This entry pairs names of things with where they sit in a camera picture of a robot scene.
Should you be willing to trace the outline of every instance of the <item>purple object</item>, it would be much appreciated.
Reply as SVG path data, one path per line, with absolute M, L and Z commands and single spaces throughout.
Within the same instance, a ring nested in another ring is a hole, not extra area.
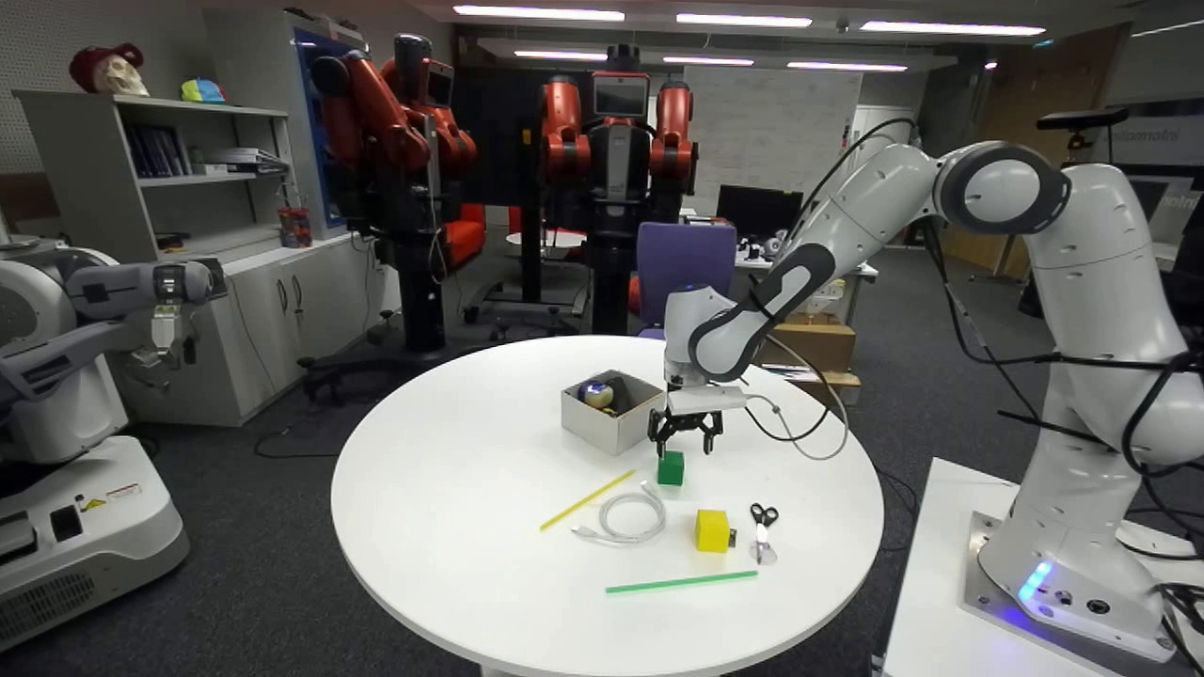
M 735 271 L 735 227 L 639 220 L 634 274 L 642 327 L 662 327 L 667 297 L 672 289 L 710 286 L 717 293 L 730 293 Z

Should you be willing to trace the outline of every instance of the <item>green object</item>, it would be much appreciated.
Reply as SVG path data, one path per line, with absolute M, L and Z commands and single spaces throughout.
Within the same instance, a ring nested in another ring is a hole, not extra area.
M 735 584 L 735 580 L 755 580 L 755 568 L 747 573 L 722 573 L 722 575 L 691 575 L 691 580 L 648 580 L 629 585 L 606 585 L 606 595 L 639 595 L 639 589 L 669 589 L 669 585 L 707 585 L 707 584 Z
M 662 450 L 662 462 L 656 465 L 657 484 L 686 484 L 686 456 Z

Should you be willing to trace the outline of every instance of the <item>green block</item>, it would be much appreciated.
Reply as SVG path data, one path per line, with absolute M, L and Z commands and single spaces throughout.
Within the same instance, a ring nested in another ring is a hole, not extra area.
M 657 484 L 686 484 L 686 456 L 662 450 L 662 462 L 656 465 Z

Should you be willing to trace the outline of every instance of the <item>ceiling light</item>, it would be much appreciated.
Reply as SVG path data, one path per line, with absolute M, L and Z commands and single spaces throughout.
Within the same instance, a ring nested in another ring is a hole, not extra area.
M 735 69 L 747 69 L 752 59 L 745 59 L 745 57 L 662 57 L 662 65 L 735 65 Z
M 626 21 L 626 12 L 589 12 L 589 7 L 501 7 L 501 2 L 456 2 L 456 16 L 473 20 L 533 20 L 533 21 Z
M 516 47 L 519 59 L 589 59 L 602 65 L 606 54 L 570 54 L 570 47 Z
M 814 20 L 805 16 L 691 16 L 691 12 L 681 12 L 678 21 L 703 21 L 703 25 L 814 25 Z
M 984 37 L 1034 37 L 1046 25 L 1007 25 L 1007 21 L 861 21 L 866 35 L 984 35 Z
M 1190 21 L 1167 21 L 1167 25 L 1151 25 L 1151 31 L 1136 31 L 1134 42 L 1141 37 L 1156 37 L 1156 35 L 1177 35 L 1177 31 L 1192 31 L 1204 25 L 1204 20 L 1190 20 Z
M 908 65 L 790 59 L 794 70 L 908 70 Z

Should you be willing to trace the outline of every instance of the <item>gray carpet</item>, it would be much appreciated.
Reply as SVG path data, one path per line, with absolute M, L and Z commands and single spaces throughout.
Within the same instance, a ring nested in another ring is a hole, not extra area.
M 999 421 L 1021 411 L 993 367 L 972 365 L 949 327 L 942 282 L 919 249 L 876 257 L 881 282 L 861 289 L 855 432 L 888 469 L 888 533 L 861 595 L 821 637 L 745 677 L 874 674 L 908 565 L 914 501 L 929 459 L 1021 482 L 1034 427 Z M 974 325 L 997 355 L 1046 348 L 1042 321 L 1017 313 L 1021 286 L 957 271 Z M 1017 371 L 1039 401 L 1042 367 Z M 363 401 L 283 398 L 239 432 L 145 427 L 193 533 L 189 565 L 96 614 L 0 653 L 2 677 L 71 674 L 406 674 L 473 677 L 476 668 L 391 624 L 347 573 L 326 513 L 331 465 Z M 1190 482 L 1167 488 L 1199 508 Z

